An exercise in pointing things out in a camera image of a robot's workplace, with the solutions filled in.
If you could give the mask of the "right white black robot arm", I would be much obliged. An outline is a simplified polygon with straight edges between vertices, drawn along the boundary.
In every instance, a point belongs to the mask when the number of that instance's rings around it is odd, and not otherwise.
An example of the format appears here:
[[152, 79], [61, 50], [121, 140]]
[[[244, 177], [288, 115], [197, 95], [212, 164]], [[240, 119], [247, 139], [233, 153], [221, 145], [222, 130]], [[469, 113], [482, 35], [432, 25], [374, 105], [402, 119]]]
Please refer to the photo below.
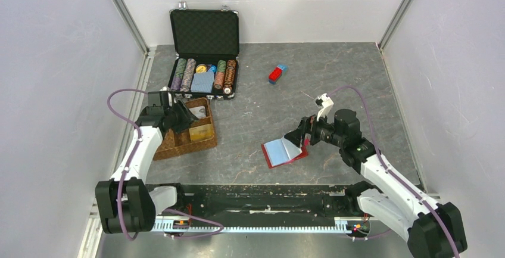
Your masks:
[[388, 162], [365, 137], [356, 112], [340, 109], [333, 123], [316, 115], [303, 117], [284, 135], [295, 147], [306, 138], [339, 149], [347, 166], [365, 178], [345, 191], [344, 208], [351, 215], [369, 214], [400, 236], [413, 257], [457, 257], [468, 248], [460, 210], [424, 193]]

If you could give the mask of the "black poker chip case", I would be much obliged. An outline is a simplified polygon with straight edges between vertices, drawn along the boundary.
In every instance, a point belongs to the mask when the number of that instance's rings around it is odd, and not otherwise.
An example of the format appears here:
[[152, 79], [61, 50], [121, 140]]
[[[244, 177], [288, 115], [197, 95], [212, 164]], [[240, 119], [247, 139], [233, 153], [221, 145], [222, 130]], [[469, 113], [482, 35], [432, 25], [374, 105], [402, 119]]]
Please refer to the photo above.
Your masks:
[[[167, 89], [173, 98], [207, 98], [210, 100], [232, 100], [238, 87], [239, 73], [239, 13], [236, 10], [196, 10], [172, 9], [169, 12], [174, 40], [176, 60], [170, 72]], [[235, 71], [231, 83], [217, 89], [211, 84], [211, 91], [175, 90], [177, 65], [180, 60], [195, 60], [195, 66], [212, 64], [219, 61], [235, 62]]]

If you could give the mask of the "yellow dealer button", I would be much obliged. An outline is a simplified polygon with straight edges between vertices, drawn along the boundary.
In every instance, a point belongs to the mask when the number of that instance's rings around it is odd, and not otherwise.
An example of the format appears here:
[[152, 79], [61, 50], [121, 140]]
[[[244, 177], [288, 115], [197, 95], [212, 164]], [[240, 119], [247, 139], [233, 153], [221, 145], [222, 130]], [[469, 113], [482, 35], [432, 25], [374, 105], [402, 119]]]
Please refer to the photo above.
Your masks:
[[196, 73], [205, 73], [205, 72], [207, 72], [207, 69], [208, 69], [208, 67], [206, 64], [199, 64], [196, 66], [195, 72]]

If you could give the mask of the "green red chip stack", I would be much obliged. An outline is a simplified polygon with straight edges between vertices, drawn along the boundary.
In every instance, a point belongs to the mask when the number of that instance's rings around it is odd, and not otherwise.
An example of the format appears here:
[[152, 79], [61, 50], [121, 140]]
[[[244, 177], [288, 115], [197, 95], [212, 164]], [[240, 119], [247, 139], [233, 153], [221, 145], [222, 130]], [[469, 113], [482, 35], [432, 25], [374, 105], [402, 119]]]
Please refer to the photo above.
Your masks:
[[217, 63], [216, 74], [214, 78], [214, 88], [222, 89], [225, 81], [226, 61], [220, 60]]

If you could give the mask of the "brown orange chip stack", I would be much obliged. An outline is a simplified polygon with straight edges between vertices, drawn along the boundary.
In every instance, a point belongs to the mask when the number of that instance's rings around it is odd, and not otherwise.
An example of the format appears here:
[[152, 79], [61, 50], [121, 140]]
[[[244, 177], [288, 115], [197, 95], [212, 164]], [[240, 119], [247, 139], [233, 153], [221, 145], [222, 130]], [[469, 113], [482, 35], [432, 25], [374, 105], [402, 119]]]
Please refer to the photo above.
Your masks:
[[236, 60], [229, 60], [227, 62], [226, 71], [225, 71], [225, 80], [224, 80], [224, 84], [223, 84], [223, 92], [226, 95], [229, 95], [232, 93], [235, 72], [236, 72], [236, 65], [237, 65]]

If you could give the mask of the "grey card in basket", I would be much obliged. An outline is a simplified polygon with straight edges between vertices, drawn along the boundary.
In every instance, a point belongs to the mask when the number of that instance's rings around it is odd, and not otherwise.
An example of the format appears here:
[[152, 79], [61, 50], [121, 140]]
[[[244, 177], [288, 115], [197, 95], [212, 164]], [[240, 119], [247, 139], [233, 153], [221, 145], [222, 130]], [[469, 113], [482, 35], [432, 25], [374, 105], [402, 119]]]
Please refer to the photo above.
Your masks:
[[197, 106], [189, 108], [189, 111], [198, 119], [207, 117], [207, 109], [205, 106]]

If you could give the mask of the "grey purple chip stack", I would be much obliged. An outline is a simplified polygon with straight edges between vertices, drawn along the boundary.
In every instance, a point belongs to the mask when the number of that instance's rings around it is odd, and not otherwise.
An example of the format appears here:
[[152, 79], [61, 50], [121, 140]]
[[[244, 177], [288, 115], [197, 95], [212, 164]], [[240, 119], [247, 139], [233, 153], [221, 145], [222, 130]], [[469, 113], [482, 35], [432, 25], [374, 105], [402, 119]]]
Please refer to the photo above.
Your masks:
[[187, 60], [186, 67], [183, 72], [183, 78], [179, 89], [181, 92], [190, 91], [195, 67], [196, 67], [196, 60], [193, 58], [189, 58]]

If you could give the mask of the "blue playing card deck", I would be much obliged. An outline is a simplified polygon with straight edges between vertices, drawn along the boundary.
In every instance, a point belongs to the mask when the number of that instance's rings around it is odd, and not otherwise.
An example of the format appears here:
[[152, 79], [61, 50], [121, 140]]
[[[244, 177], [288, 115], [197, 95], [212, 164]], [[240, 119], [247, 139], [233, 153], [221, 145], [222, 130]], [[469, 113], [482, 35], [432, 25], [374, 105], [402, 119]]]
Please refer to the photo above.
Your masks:
[[191, 83], [191, 92], [211, 93], [214, 85], [214, 73], [195, 73]]

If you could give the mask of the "red leather card holder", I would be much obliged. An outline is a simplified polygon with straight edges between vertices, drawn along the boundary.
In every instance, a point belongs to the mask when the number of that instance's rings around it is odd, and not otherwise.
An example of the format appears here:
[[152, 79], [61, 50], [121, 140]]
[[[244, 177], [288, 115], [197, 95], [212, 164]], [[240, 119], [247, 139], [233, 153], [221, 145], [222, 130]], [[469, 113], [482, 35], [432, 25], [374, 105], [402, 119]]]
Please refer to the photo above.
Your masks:
[[269, 169], [279, 167], [308, 156], [305, 146], [296, 147], [285, 138], [272, 140], [261, 145]]

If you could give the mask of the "red blue toy brick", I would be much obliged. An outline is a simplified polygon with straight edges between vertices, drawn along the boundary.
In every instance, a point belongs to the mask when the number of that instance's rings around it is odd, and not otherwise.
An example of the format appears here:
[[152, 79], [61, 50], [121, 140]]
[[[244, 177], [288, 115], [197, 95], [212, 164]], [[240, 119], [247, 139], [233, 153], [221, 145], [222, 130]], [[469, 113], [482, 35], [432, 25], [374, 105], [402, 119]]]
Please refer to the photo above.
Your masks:
[[282, 75], [289, 69], [289, 67], [285, 64], [278, 64], [272, 72], [269, 74], [268, 81], [272, 85], [277, 84], [278, 80], [282, 77]]

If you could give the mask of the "green purple chip stack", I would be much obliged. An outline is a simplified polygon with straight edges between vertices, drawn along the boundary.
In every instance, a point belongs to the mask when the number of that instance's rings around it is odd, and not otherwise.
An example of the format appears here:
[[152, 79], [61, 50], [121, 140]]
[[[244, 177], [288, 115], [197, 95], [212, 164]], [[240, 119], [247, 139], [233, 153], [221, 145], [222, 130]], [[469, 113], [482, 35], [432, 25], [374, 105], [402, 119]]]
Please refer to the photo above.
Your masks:
[[174, 71], [174, 76], [172, 80], [172, 84], [170, 86], [171, 91], [178, 91], [182, 84], [182, 79], [184, 76], [184, 72], [186, 69], [187, 60], [184, 58], [180, 58], [177, 62], [177, 66]]

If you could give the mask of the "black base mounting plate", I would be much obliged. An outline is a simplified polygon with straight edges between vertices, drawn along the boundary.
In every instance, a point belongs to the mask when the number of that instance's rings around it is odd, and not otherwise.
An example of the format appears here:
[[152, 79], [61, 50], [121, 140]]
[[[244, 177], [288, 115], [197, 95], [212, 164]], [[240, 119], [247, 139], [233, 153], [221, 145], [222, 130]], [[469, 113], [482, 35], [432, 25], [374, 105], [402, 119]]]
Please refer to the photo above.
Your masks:
[[363, 220], [346, 185], [175, 184], [175, 210], [223, 226], [331, 226]]

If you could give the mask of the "brown woven divided basket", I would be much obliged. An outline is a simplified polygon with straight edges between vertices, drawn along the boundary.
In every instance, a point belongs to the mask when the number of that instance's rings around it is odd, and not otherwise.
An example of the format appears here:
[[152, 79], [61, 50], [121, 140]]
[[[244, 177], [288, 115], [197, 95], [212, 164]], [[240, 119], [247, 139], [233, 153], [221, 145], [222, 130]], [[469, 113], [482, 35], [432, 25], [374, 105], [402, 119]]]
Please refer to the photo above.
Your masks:
[[169, 130], [154, 154], [154, 161], [164, 160], [167, 158], [172, 158], [176, 156], [181, 156], [184, 154], [194, 153], [197, 151], [207, 150], [217, 146], [217, 134], [213, 119], [213, 113], [210, 108], [210, 102], [206, 98], [198, 98], [195, 100], [190, 100], [186, 102], [188, 108], [205, 106], [207, 109], [207, 117], [199, 119], [199, 121], [193, 123], [190, 128], [197, 127], [205, 124], [212, 124], [214, 129], [214, 136], [211, 139], [207, 139], [200, 142], [191, 142], [189, 137], [189, 129], [182, 131], [181, 133], [175, 133]]

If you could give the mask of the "orange VIP card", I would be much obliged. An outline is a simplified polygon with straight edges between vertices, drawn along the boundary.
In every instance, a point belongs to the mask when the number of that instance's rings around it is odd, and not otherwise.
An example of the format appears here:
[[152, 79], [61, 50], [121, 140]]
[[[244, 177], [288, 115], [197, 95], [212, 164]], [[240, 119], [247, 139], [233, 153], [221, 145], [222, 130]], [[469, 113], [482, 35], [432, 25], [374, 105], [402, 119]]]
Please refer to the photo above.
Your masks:
[[200, 142], [211, 139], [214, 136], [212, 124], [205, 124], [197, 127], [189, 128], [189, 137], [191, 142]]

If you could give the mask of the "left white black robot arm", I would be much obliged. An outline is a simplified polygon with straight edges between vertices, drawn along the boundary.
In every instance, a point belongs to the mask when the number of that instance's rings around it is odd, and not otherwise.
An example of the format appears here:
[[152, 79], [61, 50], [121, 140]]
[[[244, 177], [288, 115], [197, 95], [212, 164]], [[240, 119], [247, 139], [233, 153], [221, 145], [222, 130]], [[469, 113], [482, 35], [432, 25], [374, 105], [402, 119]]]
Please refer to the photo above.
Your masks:
[[95, 187], [95, 198], [103, 231], [123, 234], [133, 241], [140, 232], [153, 229], [156, 216], [165, 209], [173, 215], [186, 210], [187, 199], [174, 186], [159, 186], [152, 191], [146, 176], [168, 131], [181, 133], [198, 121], [182, 100], [169, 91], [148, 92], [148, 104], [136, 120], [120, 114], [111, 105], [114, 91], [107, 99], [109, 110], [132, 125], [133, 138], [119, 165], [106, 181]]

